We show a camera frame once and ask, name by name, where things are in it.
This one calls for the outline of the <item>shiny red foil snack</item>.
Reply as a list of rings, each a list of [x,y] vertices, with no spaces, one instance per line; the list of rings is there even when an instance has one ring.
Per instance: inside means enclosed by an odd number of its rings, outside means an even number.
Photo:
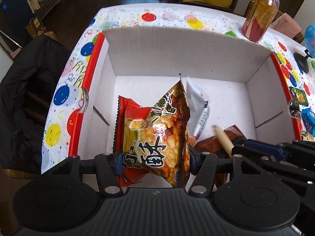
[[[231,142],[234,146],[236,145],[242,145],[247,140],[242,131],[236,126],[232,125],[224,130],[224,132],[227,134]],[[210,152],[214,153],[218,156],[218,158],[221,159],[230,159],[229,155],[223,148],[223,146],[220,144],[218,138],[216,135],[213,135],[205,140],[199,141],[194,146],[194,149],[201,153],[201,152]],[[216,174],[215,177],[215,186],[217,188],[221,187],[227,182],[228,174]]]

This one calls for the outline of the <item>wooden stick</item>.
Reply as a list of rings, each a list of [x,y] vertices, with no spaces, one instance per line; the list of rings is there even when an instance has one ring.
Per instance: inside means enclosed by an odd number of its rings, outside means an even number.
[[[226,151],[227,155],[232,158],[232,149],[234,147],[232,141],[229,139],[227,134],[217,125],[212,125],[212,131],[216,135],[221,146]]]

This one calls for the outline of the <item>blue cookie packet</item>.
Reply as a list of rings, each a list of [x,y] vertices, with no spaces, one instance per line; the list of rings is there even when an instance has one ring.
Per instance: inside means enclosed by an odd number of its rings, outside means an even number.
[[[314,136],[315,132],[315,114],[311,108],[303,109],[301,112],[303,123],[307,132]]]

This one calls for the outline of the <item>red chips bag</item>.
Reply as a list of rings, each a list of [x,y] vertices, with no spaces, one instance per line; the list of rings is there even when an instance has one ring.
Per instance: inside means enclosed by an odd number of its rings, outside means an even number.
[[[120,186],[136,184],[148,173],[173,187],[185,186],[190,176],[189,118],[181,80],[152,107],[119,96],[113,151],[121,153],[115,166]]]

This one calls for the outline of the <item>white snack packet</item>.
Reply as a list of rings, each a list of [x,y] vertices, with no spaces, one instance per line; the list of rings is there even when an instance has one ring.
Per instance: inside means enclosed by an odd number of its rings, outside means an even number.
[[[188,133],[189,136],[198,140],[207,125],[210,100],[201,85],[190,77],[186,78],[186,96],[190,109],[190,118],[187,122]]]

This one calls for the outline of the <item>red white cardboard box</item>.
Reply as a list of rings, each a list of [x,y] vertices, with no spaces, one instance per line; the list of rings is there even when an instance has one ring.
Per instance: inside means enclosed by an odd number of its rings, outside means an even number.
[[[210,109],[200,140],[212,136],[213,125],[237,125],[246,137],[272,144],[300,136],[282,66],[260,44],[213,31],[144,26],[106,30],[82,41],[79,52],[90,60],[67,99],[70,157],[113,151],[119,96],[152,107],[177,82],[188,98],[190,133],[201,105]]]

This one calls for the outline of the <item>green snack packet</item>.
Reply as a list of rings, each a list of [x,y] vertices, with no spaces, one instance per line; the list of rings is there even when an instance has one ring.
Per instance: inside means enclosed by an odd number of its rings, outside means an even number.
[[[300,105],[306,107],[309,105],[305,91],[291,86],[289,87],[289,89],[292,97],[295,98]]]

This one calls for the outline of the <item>black snack packet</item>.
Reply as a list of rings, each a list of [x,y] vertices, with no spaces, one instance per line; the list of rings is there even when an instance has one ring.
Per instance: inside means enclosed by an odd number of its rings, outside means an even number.
[[[299,103],[298,100],[295,98],[291,99],[288,102],[288,112],[290,116],[294,119],[301,120],[301,111],[299,109]]]

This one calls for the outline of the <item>small blue globe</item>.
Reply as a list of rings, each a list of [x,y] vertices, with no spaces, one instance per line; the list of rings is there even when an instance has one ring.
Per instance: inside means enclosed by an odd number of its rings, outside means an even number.
[[[308,74],[309,66],[308,66],[308,58],[314,59],[314,41],[315,41],[315,26],[310,25],[305,30],[304,35],[304,44],[305,44],[305,55],[299,54],[297,52],[294,53],[294,59],[299,67],[299,69]]]

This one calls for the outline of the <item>black jacket on chair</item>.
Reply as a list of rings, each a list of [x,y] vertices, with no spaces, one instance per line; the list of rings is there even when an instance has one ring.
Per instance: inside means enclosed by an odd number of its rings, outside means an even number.
[[[70,51],[41,35],[17,54],[1,81],[1,166],[40,174],[42,140],[55,88]]]

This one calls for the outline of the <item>wooden chair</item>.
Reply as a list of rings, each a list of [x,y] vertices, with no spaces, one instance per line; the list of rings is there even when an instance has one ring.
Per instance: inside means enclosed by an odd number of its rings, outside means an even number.
[[[287,13],[278,11],[270,26],[272,29],[302,43],[304,36],[299,24]]]

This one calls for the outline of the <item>balloon pattern tablecloth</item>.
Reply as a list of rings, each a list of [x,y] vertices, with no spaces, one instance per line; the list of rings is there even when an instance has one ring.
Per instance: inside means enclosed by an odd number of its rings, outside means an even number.
[[[314,140],[290,117],[291,94],[314,107],[314,60],[302,72],[294,53],[305,47],[269,29],[258,42],[244,19],[180,4],[129,4],[101,9],[83,32],[62,73],[46,120],[41,170],[68,157],[113,149],[118,97],[152,106],[179,80],[192,79],[209,98],[212,125],[237,125],[248,138],[276,144]]]

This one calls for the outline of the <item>orange juice bottle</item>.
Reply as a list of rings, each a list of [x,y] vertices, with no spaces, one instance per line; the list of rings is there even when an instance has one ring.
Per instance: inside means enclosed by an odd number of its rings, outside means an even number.
[[[243,35],[258,43],[277,14],[279,5],[280,0],[256,0],[242,26]]]

